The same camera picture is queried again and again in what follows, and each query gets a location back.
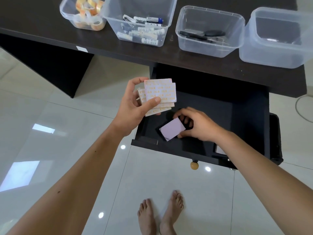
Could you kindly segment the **person's left hand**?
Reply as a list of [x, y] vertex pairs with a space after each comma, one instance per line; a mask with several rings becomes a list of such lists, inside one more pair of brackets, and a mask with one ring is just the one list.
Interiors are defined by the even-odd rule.
[[128, 136], [139, 125], [145, 114], [151, 110], [144, 109], [144, 104], [139, 105], [136, 101], [139, 95], [135, 92], [135, 86], [148, 79], [148, 77], [136, 77], [127, 83], [118, 113], [111, 123], [114, 130], [122, 137]]

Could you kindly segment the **orange printed sticky note pad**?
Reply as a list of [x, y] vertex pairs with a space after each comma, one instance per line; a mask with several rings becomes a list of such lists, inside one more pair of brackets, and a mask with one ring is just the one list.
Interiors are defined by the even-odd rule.
[[161, 98], [161, 103], [177, 102], [176, 84], [172, 79], [149, 79], [144, 81], [146, 100]]
[[146, 114], [145, 114], [145, 117], [148, 117], [148, 116], [151, 116], [151, 115], [155, 115], [155, 114], [158, 114], [158, 113], [161, 113], [161, 112], [164, 112], [164, 111], [168, 111], [168, 110], [171, 110], [172, 107], [164, 107], [164, 108], [158, 108], [158, 109], [151, 109], [149, 110]]
[[[146, 91], [144, 88], [138, 88], [137, 92], [139, 94], [140, 103], [141, 105], [143, 105], [147, 101]], [[164, 108], [164, 107], [174, 107], [174, 102], [160, 103], [159, 105], [155, 106], [154, 109]]]

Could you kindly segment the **light purple note pad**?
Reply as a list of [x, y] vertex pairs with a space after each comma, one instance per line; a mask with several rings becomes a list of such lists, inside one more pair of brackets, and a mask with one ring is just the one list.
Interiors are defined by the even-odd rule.
[[166, 142], [175, 138], [178, 134], [180, 134], [184, 130], [186, 130], [186, 128], [179, 118], [173, 119], [172, 121], [165, 124], [159, 129], [160, 133], [162, 134]]

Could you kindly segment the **person's right forearm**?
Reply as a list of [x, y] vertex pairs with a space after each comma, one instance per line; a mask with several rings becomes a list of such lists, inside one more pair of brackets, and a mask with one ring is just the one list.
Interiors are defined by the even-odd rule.
[[214, 142], [285, 235], [313, 235], [313, 189], [230, 131], [219, 129]]

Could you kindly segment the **person's left forearm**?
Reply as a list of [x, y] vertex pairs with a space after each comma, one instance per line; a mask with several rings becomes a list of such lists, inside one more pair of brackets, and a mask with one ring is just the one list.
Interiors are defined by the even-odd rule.
[[81, 235], [120, 142], [135, 128], [113, 121], [6, 235]]

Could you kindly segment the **dark brown desk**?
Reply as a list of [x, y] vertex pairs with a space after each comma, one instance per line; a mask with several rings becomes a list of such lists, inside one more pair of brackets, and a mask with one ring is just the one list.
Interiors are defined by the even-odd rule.
[[294, 98], [307, 93], [303, 66], [284, 69], [245, 63], [237, 50], [224, 58], [182, 51], [175, 27], [169, 28], [162, 47], [120, 41], [108, 24], [101, 31], [74, 27], [62, 17], [61, 1], [0, 0], [0, 47], [71, 98], [93, 55], [151, 68], [157, 63], [187, 68], [264, 85], [271, 93]]

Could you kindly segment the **black desk drawer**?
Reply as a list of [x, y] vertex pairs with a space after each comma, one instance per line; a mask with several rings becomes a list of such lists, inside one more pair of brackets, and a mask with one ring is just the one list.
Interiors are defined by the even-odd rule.
[[187, 137], [166, 141], [159, 128], [180, 108], [204, 112], [221, 127], [270, 158], [269, 93], [266, 87], [165, 64], [150, 69], [152, 79], [171, 78], [176, 84], [175, 106], [160, 116], [145, 117], [131, 145], [162, 153], [236, 169], [228, 157], [216, 152], [213, 142]]

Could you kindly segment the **person's right foot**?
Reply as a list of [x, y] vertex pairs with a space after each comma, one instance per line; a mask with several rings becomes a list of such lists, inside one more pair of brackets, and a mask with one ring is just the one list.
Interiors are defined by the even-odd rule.
[[160, 235], [177, 235], [174, 229], [174, 224], [183, 209], [183, 196], [180, 194], [180, 192], [174, 190], [159, 225]]

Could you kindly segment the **person's foot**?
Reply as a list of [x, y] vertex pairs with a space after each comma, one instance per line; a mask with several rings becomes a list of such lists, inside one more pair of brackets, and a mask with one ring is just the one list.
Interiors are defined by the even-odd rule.
[[137, 212], [138, 223], [142, 235], [156, 235], [157, 228], [151, 200], [145, 199]]
[[174, 190], [159, 225], [160, 235], [177, 235], [174, 229], [174, 224], [183, 209], [183, 196], [180, 194], [180, 192]]

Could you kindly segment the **person's left foot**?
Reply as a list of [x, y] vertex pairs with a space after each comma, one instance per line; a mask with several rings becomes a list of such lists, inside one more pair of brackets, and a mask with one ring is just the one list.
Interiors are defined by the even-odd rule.
[[151, 200], [145, 199], [137, 212], [138, 223], [142, 235], [156, 235], [157, 228]]

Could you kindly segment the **tall clear plastic container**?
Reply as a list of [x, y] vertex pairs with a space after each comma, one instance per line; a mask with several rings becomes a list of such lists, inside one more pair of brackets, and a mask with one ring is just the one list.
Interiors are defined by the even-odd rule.
[[123, 22], [123, 15], [162, 18], [163, 26], [168, 31], [176, 3], [177, 0], [105, 0], [100, 14], [108, 21], [115, 34], [119, 29], [119, 24]]

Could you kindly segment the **pile of clear tape rolls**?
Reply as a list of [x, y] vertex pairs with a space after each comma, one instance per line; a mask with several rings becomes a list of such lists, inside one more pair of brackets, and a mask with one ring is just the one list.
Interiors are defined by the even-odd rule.
[[105, 0], [76, 0], [75, 14], [72, 24], [79, 29], [100, 31], [105, 27], [106, 20], [100, 15]]

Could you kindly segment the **small clear plastic container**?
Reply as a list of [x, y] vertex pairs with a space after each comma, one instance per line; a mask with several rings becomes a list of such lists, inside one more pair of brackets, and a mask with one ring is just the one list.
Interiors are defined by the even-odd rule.
[[78, 11], [76, 10], [76, 7], [75, 7], [75, 3], [76, 3], [76, 0], [62, 0], [62, 2], [60, 4], [61, 15], [65, 19], [69, 20], [71, 23], [72, 23], [74, 15], [78, 14]]

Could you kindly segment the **frosted clear plastic container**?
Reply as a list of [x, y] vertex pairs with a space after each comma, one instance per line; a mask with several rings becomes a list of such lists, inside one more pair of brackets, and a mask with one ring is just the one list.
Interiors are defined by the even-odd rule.
[[313, 12], [259, 7], [245, 26], [239, 57], [247, 63], [294, 69], [313, 59]]

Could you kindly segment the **black handled scissors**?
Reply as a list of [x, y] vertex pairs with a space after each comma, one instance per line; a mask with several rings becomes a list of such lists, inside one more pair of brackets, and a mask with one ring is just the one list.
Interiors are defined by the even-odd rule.
[[180, 31], [179, 35], [192, 40], [197, 40], [206, 43], [225, 45], [227, 41], [225, 39], [226, 33], [221, 30], [207, 30], [200, 33]]

